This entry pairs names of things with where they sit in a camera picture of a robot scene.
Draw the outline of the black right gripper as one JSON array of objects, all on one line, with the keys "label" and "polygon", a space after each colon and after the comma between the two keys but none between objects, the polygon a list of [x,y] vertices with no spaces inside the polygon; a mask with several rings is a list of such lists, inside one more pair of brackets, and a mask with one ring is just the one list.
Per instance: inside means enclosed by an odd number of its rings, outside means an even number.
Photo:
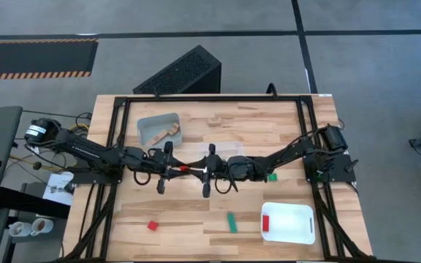
[{"label": "black right gripper", "polygon": [[230,183],[229,188],[225,192],[218,190],[218,187],[215,186],[220,194],[227,194],[232,188],[238,191],[236,182],[248,180],[253,171],[250,159],[245,156],[233,156],[225,161],[216,154],[216,146],[214,144],[210,144],[208,150],[209,154],[207,157],[188,163],[188,167],[191,168],[204,168],[204,171],[193,169],[188,171],[190,175],[202,180],[202,196],[204,198],[210,197],[212,180],[215,180],[215,185],[217,185],[218,180],[227,180]]}]

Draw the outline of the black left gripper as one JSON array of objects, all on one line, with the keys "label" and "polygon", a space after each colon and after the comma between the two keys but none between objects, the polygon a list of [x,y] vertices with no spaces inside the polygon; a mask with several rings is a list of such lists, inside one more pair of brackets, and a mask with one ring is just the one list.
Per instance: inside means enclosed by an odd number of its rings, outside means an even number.
[{"label": "black left gripper", "polygon": [[147,169],[148,178],[144,184],[147,185],[150,182],[152,174],[157,174],[159,175],[159,180],[156,190],[159,194],[164,194],[166,180],[188,175],[188,172],[173,170],[170,169],[170,166],[181,168],[188,167],[188,165],[172,157],[173,143],[171,141],[167,141],[164,144],[163,150],[153,148],[153,151],[153,155],[149,156],[151,164]]}]

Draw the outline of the long wooden block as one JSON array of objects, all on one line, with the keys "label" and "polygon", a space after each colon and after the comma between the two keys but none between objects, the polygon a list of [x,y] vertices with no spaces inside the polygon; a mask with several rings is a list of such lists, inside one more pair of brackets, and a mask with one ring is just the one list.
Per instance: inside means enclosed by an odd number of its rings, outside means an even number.
[{"label": "long wooden block", "polygon": [[156,143],[158,143],[160,140],[163,140],[167,135],[169,135],[170,132],[167,129],[164,129],[162,131],[160,131],[158,134],[156,134],[154,137],[152,137],[150,139],[150,144],[151,145],[155,145]]}]

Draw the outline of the long green block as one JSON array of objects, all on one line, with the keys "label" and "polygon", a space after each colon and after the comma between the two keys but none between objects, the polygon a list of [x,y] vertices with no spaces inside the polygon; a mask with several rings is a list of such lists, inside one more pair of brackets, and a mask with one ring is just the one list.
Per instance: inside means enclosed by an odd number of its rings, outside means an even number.
[{"label": "long green block", "polygon": [[228,224],[229,224],[230,232],[231,233],[237,233],[238,229],[237,229],[235,214],[232,213],[232,212],[228,212],[227,221],[228,221]]}]

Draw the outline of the clear plastic container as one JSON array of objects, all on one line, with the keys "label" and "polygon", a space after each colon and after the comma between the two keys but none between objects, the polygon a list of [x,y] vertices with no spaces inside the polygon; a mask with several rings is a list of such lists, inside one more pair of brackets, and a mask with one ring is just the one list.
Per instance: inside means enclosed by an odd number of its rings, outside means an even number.
[{"label": "clear plastic container", "polygon": [[[221,159],[228,160],[233,156],[245,156],[245,150],[242,142],[227,141],[227,142],[214,142],[216,147],[216,155],[219,155]],[[209,153],[209,144],[206,142],[200,142],[198,144],[197,152],[199,156],[207,156]]]}]

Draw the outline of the pale grey plastic bin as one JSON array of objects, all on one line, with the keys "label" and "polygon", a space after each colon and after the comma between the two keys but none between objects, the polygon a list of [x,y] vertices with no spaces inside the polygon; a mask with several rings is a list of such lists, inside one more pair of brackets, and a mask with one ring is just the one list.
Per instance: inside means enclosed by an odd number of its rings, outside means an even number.
[{"label": "pale grey plastic bin", "polygon": [[[177,133],[167,135],[155,145],[150,144],[150,139],[152,137],[164,129],[170,130],[174,123],[180,124]],[[178,146],[183,140],[180,116],[177,113],[168,113],[142,118],[137,122],[137,137],[139,144],[146,148],[163,148],[167,141],[171,141],[174,146]]]}]

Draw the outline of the black mesh computer case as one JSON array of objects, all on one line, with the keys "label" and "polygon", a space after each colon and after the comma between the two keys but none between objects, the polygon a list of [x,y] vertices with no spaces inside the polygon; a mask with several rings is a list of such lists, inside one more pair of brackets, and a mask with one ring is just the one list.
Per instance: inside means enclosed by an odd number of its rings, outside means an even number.
[{"label": "black mesh computer case", "polygon": [[138,85],[133,94],[220,94],[221,62],[203,46],[188,53]]}]

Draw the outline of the white plastic bin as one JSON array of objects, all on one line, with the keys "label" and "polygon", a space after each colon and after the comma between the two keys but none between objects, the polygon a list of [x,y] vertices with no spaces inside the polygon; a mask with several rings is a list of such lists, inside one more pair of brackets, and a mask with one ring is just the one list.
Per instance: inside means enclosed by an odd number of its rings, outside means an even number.
[{"label": "white plastic bin", "polygon": [[[270,217],[269,232],[262,231],[262,216]],[[265,241],[312,245],[316,240],[314,212],[308,205],[265,202],[260,232]]]}]

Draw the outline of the printed paper sheet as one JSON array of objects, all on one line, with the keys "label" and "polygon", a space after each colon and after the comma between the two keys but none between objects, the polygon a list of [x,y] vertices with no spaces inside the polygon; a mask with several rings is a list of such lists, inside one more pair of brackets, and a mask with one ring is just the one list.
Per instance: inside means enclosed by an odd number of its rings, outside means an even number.
[{"label": "printed paper sheet", "polygon": [[68,192],[65,187],[73,179],[71,172],[63,172],[61,174],[51,174],[48,185],[42,195],[43,199],[61,203],[63,205],[72,205],[73,193]]}]

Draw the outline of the white ceramic mug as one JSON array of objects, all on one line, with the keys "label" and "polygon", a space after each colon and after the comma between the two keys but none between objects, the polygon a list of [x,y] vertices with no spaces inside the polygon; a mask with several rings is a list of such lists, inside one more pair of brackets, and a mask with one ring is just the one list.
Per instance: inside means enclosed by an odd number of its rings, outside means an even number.
[{"label": "white ceramic mug", "polygon": [[38,218],[31,225],[31,236],[46,234],[53,230],[54,223],[47,218]]},{"label": "white ceramic mug", "polygon": [[9,225],[9,235],[11,237],[28,237],[32,230],[31,223],[16,221]]}]

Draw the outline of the black side shelf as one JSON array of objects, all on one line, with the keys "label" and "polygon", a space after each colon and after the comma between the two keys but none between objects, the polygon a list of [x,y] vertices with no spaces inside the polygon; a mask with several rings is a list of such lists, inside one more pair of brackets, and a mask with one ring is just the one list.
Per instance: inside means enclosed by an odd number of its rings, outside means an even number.
[{"label": "black side shelf", "polygon": [[70,206],[32,196],[10,188],[0,187],[0,208],[36,213],[67,219]]}]

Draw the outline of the black hazard-striped floor mat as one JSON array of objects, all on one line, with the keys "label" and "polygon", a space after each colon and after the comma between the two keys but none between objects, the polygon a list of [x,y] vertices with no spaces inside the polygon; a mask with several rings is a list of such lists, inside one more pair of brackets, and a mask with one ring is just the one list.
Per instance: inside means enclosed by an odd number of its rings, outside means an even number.
[{"label": "black hazard-striped floor mat", "polygon": [[0,40],[0,80],[88,77],[98,39]]}]

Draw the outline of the black aluminium table frame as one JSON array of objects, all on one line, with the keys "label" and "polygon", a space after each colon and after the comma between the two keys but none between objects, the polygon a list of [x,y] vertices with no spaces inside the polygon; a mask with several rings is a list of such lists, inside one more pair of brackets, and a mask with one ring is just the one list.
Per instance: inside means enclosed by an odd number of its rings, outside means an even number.
[{"label": "black aluminium table frame", "polygon": [[[141,118],[177,113],[183,142],[173,151],[184,162],[200,159],[200,142],[242,142],[250,156],[266,156],[315,126],[336,125],[338,116],[331,97],[305,95],[302,102],[288,96],[268,94],[189,94],[163,96],[100,95],[96,99],[88,138],[113,145],[118,135],[126,145],[138,144],[137,122]],[[209,118],[222,125],[209,127]],[[327,241],[312,245],[265,241],[260,232],[260,212],[265,202],[314,205],[314,188],[306,180],[301,160],[276,170],[278,180],[241,183],[238,191],[202,196],[196,178],[171,180],[164,194],[156,191],[157,176],[145,186],[137,180],[145,174],[125,171],[115,187],[110,215],[100,224],[93,254],[109,262],[141,261],[314,261],[336,259],[335,237],[324,228]],[[235,214],[237,233],[231,233],[228,212]],[[156,231],[148,222],[159,224]]]}]

